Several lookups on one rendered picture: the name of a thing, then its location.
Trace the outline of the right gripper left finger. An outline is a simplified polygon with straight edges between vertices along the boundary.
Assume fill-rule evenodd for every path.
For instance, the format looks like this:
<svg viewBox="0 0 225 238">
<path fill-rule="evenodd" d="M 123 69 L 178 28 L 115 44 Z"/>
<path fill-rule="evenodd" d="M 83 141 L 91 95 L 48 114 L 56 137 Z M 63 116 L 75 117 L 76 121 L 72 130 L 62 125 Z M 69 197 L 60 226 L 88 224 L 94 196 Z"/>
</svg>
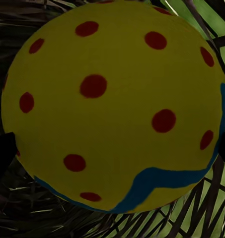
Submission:
<svg viewBox="0 0 225 238">
<path fill-rule="evenodd" d="M 0 136 L 0 180 L 7 171 L 10 163 L 17 154 L 14 133 L 6 133 Z"/>
</svg>

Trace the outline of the easter egg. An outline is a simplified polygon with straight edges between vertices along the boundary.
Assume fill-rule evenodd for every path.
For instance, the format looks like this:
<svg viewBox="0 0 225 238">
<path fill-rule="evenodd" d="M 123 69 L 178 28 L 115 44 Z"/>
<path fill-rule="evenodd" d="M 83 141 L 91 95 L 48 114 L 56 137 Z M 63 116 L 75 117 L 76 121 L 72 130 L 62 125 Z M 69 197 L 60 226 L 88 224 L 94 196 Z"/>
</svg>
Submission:
<svg viewBox="0 0 225 238">
<path fill-rule="evenodd" d="M 14 58 L 1 117 L 17 160 L 55 196 L 142 213 L 208 173 L 225 132 L 225 75 L 188 22 L 139 1 L 53 18 Z"/>
</svg>

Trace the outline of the wicker basket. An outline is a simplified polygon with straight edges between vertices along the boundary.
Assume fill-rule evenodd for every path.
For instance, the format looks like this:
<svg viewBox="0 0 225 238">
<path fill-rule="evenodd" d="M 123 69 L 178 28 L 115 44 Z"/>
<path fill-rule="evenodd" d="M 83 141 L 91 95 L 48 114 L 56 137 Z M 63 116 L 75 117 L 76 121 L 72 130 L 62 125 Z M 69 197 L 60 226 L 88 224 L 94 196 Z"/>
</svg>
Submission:
<svg viewBox="0 0 225 238">
<path fill-rule="evenodd" d="M 101 2 L 101 1 L 111 1 L 111 0 L 0 0 L 0 27 L 27 27 L 27 28 L 41 28 L 44 26 L 47 22 L 52 20 L 53 18 L 57 16 L 47 15 L 47 12 L 57 12 L 57 13 L 64 13 L 66 11 L 69 11 L 71 9 L 74 9 L 73 7 L 66 4 L 64 1 L 73 3 L 76 7 L 95 3 L 95 2 Z M 130 1 L 139 1 L 143 2 L 143 0 L 130 0 Z M 163 8 L 165 10 L 170 11 L 167 9 L 159 0 L 150 0 L 151 5 L 155 5 L 157 7 Z M 177 12 L 172 8 L 172 6 L 167 2 L 167 0 L 164 0 L 168 6 L 173 10 L 175 15 L 179 16 Z M 192 0 L 182 0 L 187 8 L 190 10 L 194 18 L 197 20 L 200 27 L 203 29 L 204 33 L 209 38 L 208 41 L 206 41 L 212 50 L 214 50 L 217 59 L 220 62 L 220 65 L 222 67 L 222 70 L 225 74 L 225 64 L 222 60 L 221 54 L 220 54 L 220 47 L 225 46 L 225 36 L 218 37 L 218 35 L 215 33 L 215 31 L 208 25 L 208 23 L 202 18 L 202 16 L 198 13 L 194 3 Z M 225 21 L 225 0 L 205 0 L 205 2 Z M 146 3 L 148 4 L 148 3 Z M 171 12 L 171 11 L 170 11 Z M 172 13 L 172 12 L 171 12 Z M 180 17 L 180 16 L 179 16 Z M 181 18 L 181 17 L 180 17 Z M 182 19 L 182 18 L 181 18 Z M 32 22 L 32 23 L 39 23 L 40 25 L 26 25 L 26 24 L 12 24 L 12 23 L 3 23 L 3 22 Z M 38 30 L 39 30 L 38 29 Z M 209 32 L 207 29 L 215 36 L 214 39 L 211 38 Z M 30 38 L 34 33 L 0 33 L 1 37 L 22 37 L 22 38 Z M 25 44 L 25 40 L 0 40 L 0 46 L 16 46 L 16 47 L 22 47 Z M 16 57 L 17 53 L 20 49 L 6 49 L 3 51 L 0 51 L 0 62 L 4 61 L 11 61 L 13 62 L 14 58 Z M 0 78 L 3 77 L 5 74 L 7 74 L 10 66 L 4 66 L 0 68 Z M 4 85 L 4 82 L 0 83 L 0 85 Z M 2 93 L 3 89 L 0 90 L 0 93 Z M 1 100 L 0 100 L 1 103 Z M 0 117 L 1 117 L 1 105 L 0 105 Z M 0 124 L 0 135 L 6 134 L 3 128 L 3 124 Z M 136 213 L 131 214 L 123 214 L 123 216 L 119 219 L 118 222 L 115 222 L 115 219 L 118 214 L 110 214 L 110 213 L 102 213 L 96 218 L 88 221 L 87 223 L 83 224 L 82 226 L 75 229 L 79 224 L 81 224 L 85 219 L 87 219 L 92 213 L 95 211 L 89 210 L 86 213 L 78 216 L 85 208 L 79 208 L 73 212 L 70 212 L 73 210 L 77 205 L 73 205 L 70 209 L 65 211 L 63 209 L 63 205 L 67 204 L 69 202 L 63 201 L 62 203 L 59 201 L 59 197 L 53 196 L 57 199 L 58 203 L 50 203 L 52 201 L 49 201 L 45 204 L 38 204 L 33 205 L 33 202 L 35 201 L 43 201 L 43 200 L 50 200 L 52 198 L 40 198 L 43 196 L 46 192 L 49 190 L 43 190 L 39 192 L 35 192 L 35 188 L 41 187 L 42 185 L 35 186 L 35 181 L 31 176 L 25 176 L 25 173 L 27 172 L 25 168 L 22 166 L 22 168 L 19 170 L 17 175 L 14 175 L 11 168 L 16 162 L 17 162 L 16 156 L 14 157 L 14 160 L 12 163 L 10 163 L 10 166 L 8 167 L 8 171 L 13 175 L 15 179 L 13 182 L 13 185 L 11 188 L 8 188 L 5 183 L 0 180 L 0 182 L 6 187 L 0 186 L 0 191 L 8 191 L 7 197 L 3 197 L 0 195 L 0 203 L 3 204 L 3 206 L 0 208 L 0 215 L 5 216 L 6 218 L 0 218 L 0 222 L 22 222 L 22 223 L 35 223 L 36 221 L 45 221 L 45 220 L 58 220 L 62 217 L 65 218 L 65 221 L 62 224 L 50 226 L 46 228 L 36 228 L 36 229 L 30 229 L 30 230 L 21 230 L 3 223 L 0 223 L 0 238 L 18 238 L 14 237 L 12 235 L 15 234 L 25 234 L 31 231 L 41 230 L 41 229 L 47 229 L 47 228 L 54 228 L 53 231 L 47 233 L 46 235 L 40 237 L 40 238 L 106 238 L 114 229 L 116 229 L 117 234 L 113 238 L 122 238 L 121 236 L 133 225 L 133 223 L 138 219 L 132 230 L 128 233 L 126 238 L 132 238 L 148 213 L 150 211 L 139 213 L 133 220 L 133 216 Z M 21 163 L 20 163 L 21 164 Z M 161 231 L 164 229 L 164 227 L 167 225 L 167 222 L 169 222 L 172 225 L 172 228 L 169 232 L 169 234 L 165 238 L 175 238 L 177 236 L 177 233 L 180 233 L 183 238 L 191 238 L 193 232 L 196 229 L 196 226 L 198 225 L 199 221 L 201 220 L 201 217 L 205 213 L 204 218 L 204 224 L 202 229 L 201 238 L 210 238 L 215 225 L 222 213 L 222 210 L 225 206 L 225 199 L 220 206 L 218 212 L 216 213 L 213 221 L 211 222 L 209 226 L 209 222 L 212 216 L 212 212 L 215 206 L 215 202 L 217 199 L 218 191 L 219 189 L 223 190 L 225 192 L 225 186 L 221 185 L 221 178 L 223 175 L 223 169 L 224 169 L 225 161 L 223 158 L 218 155 L 217 159 L 213 163 L 213 178 L 212 180 L 203 177 L 203 179 L 194 187 L 192 188 L 192 192 L 190 193 L 187 201 L 185 202 L 186 195 L 184 195 L 184 201 L 183 201 L 183 208 L 178 215 L 175 223 L 172 222 L 169 218 L 172 214 L 172 211 L 177 203 L 178 200 L 170 203 L 169 211 L 167 215 L 164 215 L 161 211 L 161 208 L 154 209 L 155 212 L 151 216 L 151 218 L 148 220 L 148 222 L 145 224 L 145 226 L 142 228 L 140 233 L 137 235 L 136 238 L 149 238 L 155 230 L 161 225 L 157 235 L 154 238 L 157 238 L 158 235 L 161 233 Z M 5 176 L 7 178 L 10 178 L 8 176 Z M 31 181 L 21 181 L 23 179 L 26 179 L 28 177 L 31 177 Z M 12 179 L 12 178 L 10 178 Z M 211 186 L 198 210 L 202 189 L 204 185 L 204 180 L 211 183 Z M 25 183 L 31 183 L 30 187 L 17 187 L 20 182 Z M 22 193 L 16 190 L 20 189 L 29 189 L 31 188 L 31 194 Z M 15 193 L 17 195 L 20 195 L 22 197 L 25 197 L 27 199 L 20 199 L 20 200 L 11 200 L 11 195 Z M 196 194 L 196 195 L 195 195 Z M 190 207 L 190 204 L 194 198 L 194 206 L 191 216 L 191 222 L 188 232 L 184 232 L 180 227 L 181 224 L 185 218 L 185 215 Z M 18 202 L 31 202 L 31 205 L 25 205 L 21 206 L 17 204 Z M 49 204 L 50 203 L 50 204 Z M 80 207 L 80 206 L 79 206 Z M 164 206 L 163 206 L 164 207 Z M 50 214 L 51 212 L 55 211 L 56 209 L 61 208 L 62 215 L 60 217 L 54 217 L 54 218 L 43 218 L 46 215 Z M 69 213 L 70 212 L 70 213 Z M 74 213 L 75 212 L 75 213 Z M 97 211 L 96 211 L 97 212 Z M 67 215 L 74 213 L 71 217 L 67 217 Z M 149 233 L 146 237 L 145 234 L 147 233 L 148 229 L 150 228 L 152 222 L 156 218 L 157 214 L 160 213 L 164 218 L 159 222 Z M 88 215 L 85 219 L 83 219 L 80 223 L 78 223 L 74 228 L 71 227 L 72 222 Z M 78 216 L 78 217 L 77 217 Z M 120 231 L 118 229 L 118 226 L 127 218 L 127 222 L 124 228 L 122 228 Z M 52 222 L 53 222 L 52 221 Z M 51 223 L 51 222 L 50 222 Z M 99 225 L 100 224 L 100 225 Z M 98 226 L 99 225 L 99 226 Z M 62 227 L 68 227 L 69 230 L 57 235 L 57 236 L 48 236 L 52 234 L 53 232 L 57 231 L 58 229 Z M 95 228 L 97 229 L 91 233 L 88 233 L 91 229 Z M 220 234 L 220 238 L 223 238 L 225 232 L 225 217 L 223 222 L 222 231 Z M 87 234 L 88 233 L 88 234 Z M 31 234 L 30 234 L 30 238 Z"/>
</svg>

